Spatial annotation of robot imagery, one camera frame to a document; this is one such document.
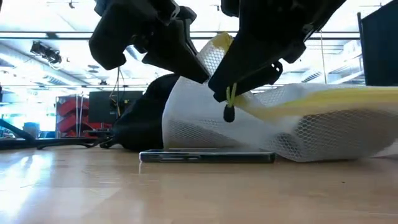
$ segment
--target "smartphone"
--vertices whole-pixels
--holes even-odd
[[[234,152],[232,149],[172,149],[140,152],[141,162],[182,162],[182,163],[273,163],[272,152]]]

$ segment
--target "ceiling fixture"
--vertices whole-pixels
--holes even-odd
[[[62,63],[60,51],[51,49],[50,47],[42,44],[40,41],[33,41],[30,52],[36,56],[41,56],[42,58],[48,60],[49,64],[55,65],[57,63]]]
[[[101,80],[101,82],[99,83],[99,85],[108,85],[108,83],[106,82],[106,80]]]
[[[88,70],[87,72],[90,73],[98,73],[99,71],[97,71],[96,69],[99,69],[100,67],[97,65],[87,65],[87,67],[90,68],[90,70]]]
[[[221,5],[219,5],[219,4],[211,4],[210,6],[215,6],[216,7],[216,9],[217,9],[217,12],[220,12],[220,10],[221,10]]]
[[[70,0],[70,3],[69,3],[68,5],[69,5],[69,7],[70,7],[71,9],[74,9],[74,8],[75,8],[75,6],[73,5],[73,0]]]

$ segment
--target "ceiling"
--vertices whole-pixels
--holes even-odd
[[[391,0],[347,0],[323,28],[323,32],[325,35],[327,32],[357,32],[357,12],[362,12],[366,16],[389,1]],[[176,2],[191,7],[198,14],[191,31],[238,30],[237,18],[225,16],[218,11],[220,0]],[[92,32],[100,19],[93,10],[94,0],[72,0],[72,4],[69,3],[70,0],[3,0],[0,31]],[[334,35],[345,37],[348,34]],[[46,60],[32,56],[30,53],[32,41],[0,40],[0,71],[2,71],[0,82],[8,91],[49,99],[55,95],[99,90],[68,88],[65,85],[98,85],[101,80],[106,80],[109,83],[108,88],[112,88],[116,83],[117,71],[106,71],[101,68],[91,57],[86,40],[42,41],[45,45],[60,51],[63,63],[57,70],[50,67]],[[193,43],[200,50],[207,40],[193,40]],[[328,74],[327,80],[330,83],[363,82],[358,41],[309,40],[306,45],[307,51],[300,60],[292,65],[284,63],[284,74],[277,84],[325,82],[324,71]],[[125,55],[127,63],[121,68],[125,85],[145,88],[155,78],[169,73],[145,65],[127,53]],[[37,85],[62,87],[42,88]]]

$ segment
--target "white mesh bag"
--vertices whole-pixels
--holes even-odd
[[[227,40],[220,34],[198,54],[210,73],[228,49]],[[299,83],[245,93],[236,99],[233,123],[223,119],[225,104],[214,100],[206,84],[181,77],[163,114],[165,148],[245,146],[297,162],[357,159],[387,148],[395,153],[397,89]]]

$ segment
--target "wooden surface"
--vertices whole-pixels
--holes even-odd
[[[0,151],[0,223],[398,223],[398,161],[140,164],[122,150]]]

